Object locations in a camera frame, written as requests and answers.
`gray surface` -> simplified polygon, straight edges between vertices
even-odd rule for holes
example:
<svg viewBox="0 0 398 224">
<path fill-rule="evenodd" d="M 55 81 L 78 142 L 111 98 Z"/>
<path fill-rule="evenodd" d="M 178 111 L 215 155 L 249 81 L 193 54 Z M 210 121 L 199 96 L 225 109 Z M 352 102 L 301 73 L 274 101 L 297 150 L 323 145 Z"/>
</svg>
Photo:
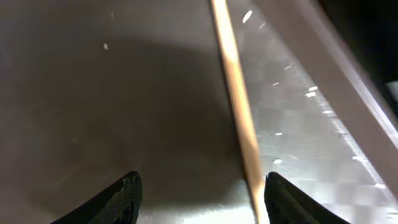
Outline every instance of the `gray surface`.
<svg viewBox="0 0 398 224">
<path fill-rule="evenodd" d="M 322 89 L 306 97 L 314 82 L 252 1 L 228 2 L 263 172 L 280 173 L 350 223 L 398 223 L 390 191 L 378 188 L 382 180 Z"/>
<path fill-rule="evenodd" d="M 139 223 L 253 222 L 206 1 L 1 0 L 0 123 L 1 223 L 130 170 Z"/>
</svg>

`black object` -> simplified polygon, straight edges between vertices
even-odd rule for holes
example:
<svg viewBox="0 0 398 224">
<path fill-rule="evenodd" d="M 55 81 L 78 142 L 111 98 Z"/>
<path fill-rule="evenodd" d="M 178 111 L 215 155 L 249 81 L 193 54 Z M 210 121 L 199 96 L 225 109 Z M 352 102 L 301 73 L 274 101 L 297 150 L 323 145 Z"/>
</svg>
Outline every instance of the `black object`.
<svg viewBox="0 0 398 224">
<path fill-rule="evenodd" d="M 267 176 L 264 200 L 271 224 L 348 223 L 276 172 L 270 172 Z"/>
<path fill-rule="evenodd" d="M 54 221 L 53 224 L 135 223 L 141 202 L 141 178 L 138 172 L 131 171 L 80 207 Z"/>
</svg>

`thin wooden stick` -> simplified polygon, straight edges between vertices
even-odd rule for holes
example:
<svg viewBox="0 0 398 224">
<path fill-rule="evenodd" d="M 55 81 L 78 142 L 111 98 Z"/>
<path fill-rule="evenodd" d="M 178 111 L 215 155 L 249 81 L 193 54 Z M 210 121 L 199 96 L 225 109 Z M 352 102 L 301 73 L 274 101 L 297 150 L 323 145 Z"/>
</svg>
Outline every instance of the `thin wooden stick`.
<svg viewBox="0 0 398 224">
<path fill-rule="evenodd" d="M 264 223 L 264 180 L 262 179 L 259 148 L 252 121 L 248 96 L 244 84 L 238 48 L 226 0 L 211 0 L 218 32 L 218 42 L 223 58 L 229 97 L 231 98 L 236 128 L 238 130 L 246 177 L 251 192 L 254 212 L 258 223 Z"/>
</svg>

